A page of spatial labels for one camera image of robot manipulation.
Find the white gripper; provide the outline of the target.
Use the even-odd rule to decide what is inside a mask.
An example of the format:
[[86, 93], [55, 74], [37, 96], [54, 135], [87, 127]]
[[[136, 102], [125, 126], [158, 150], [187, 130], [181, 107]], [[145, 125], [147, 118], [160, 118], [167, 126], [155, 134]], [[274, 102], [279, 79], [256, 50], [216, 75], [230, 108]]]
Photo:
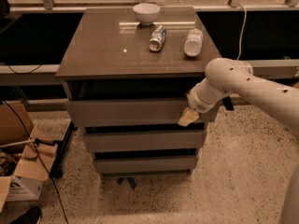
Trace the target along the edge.
[[204, 114], [215, 104], [230, 95], [228, 91], [221, 91], [210, 85], [206, 78], [197, 83], [187, 93], [188, 107], [186, 107], [178, 120], [178, 124], [187, 127], [199, 119], [197, 113]]

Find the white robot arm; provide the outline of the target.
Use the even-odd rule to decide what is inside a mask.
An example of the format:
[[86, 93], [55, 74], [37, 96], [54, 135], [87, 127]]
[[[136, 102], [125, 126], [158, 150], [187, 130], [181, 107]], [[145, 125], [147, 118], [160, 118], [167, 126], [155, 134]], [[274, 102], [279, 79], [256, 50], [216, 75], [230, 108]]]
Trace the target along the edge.
[[[239, 60], [216, 58], [205, 68], [205, 77], [186, 94], [187, 106], [178, 124], [186, 127], [215, 104], [236, 93], [255, 105], [290, 132], [299, 134], [299, 89], [256, 77], [252, 66]], [[299, 162], [284, 194], [279, 224], [299, 224]]]

